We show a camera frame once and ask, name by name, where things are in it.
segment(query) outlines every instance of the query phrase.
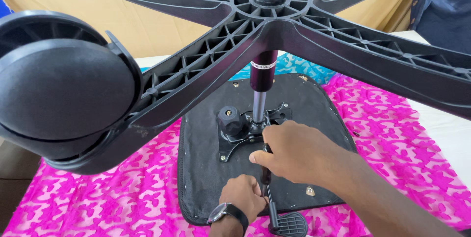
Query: lever handle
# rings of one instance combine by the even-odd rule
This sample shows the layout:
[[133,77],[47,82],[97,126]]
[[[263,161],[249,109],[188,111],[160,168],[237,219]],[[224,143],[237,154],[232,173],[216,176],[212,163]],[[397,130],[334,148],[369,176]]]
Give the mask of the lever handle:
[[[268,143],[263,144],[262,150],[264,152],[273,153]],[[271,171],[267,167],[262,166],[262,178],[260,179],[262,184],[269,185],[271,183]]]

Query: screw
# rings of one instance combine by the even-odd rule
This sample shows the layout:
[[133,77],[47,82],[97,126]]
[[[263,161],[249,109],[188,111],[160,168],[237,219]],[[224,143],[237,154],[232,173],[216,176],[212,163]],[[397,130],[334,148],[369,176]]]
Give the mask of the screw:
[[308,186],[306,188],[306,194],[310,195],[311,197],[315,196],[314,189],[312,189],[312,187]]

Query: pink patterned cloth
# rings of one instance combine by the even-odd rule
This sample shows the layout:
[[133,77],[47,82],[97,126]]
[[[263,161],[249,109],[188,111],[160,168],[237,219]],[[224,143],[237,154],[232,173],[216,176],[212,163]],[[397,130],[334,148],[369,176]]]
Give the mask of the pink patterned cloth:
[[[324,89],[378,175],[447,225],[471,228],[471,193],[405,98],[339,74]],[[42,162],[4,236],[206,236],[209,227],[186,223],[178,205],[179,135],[180,120],[119,166],[93,176]],[[311,236],[370,234],[346,204],[302,214]],[[246,236],[271,236],[268,223],[258,218]]]

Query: hand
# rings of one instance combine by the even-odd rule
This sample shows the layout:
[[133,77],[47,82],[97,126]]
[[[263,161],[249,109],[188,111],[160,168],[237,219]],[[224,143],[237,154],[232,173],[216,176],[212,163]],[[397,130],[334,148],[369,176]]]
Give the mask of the hand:
[[255,151],[249,160],[293,183],[315,184],[329,189],[335,173],[348,162],[347,150],[333,143],[318,129],[291,120],[268,126],[262,134],[273,154]]
[[222,188],[219,204],[224,202],[233,204],[244,212],[251,224],[268,203],[268,198],[263,198],[261,195],[255,177],[242,174],[227,181],[227,185]]

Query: blue patterned cloth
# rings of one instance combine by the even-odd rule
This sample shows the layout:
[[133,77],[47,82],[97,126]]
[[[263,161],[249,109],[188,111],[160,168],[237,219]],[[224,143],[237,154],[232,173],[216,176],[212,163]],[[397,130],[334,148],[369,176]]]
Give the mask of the blue patterned cloth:
[[[147,69],[148,68],[141,68],[141,71],[145,71]],[[275,74],[285,73],[302,73],[313,78],[318,84],[326,84],[335,74],[335,71],[311,63],[292,54],[285,53],[276,59]],[[248,78],[250,78],[250,63],[229,80]]]

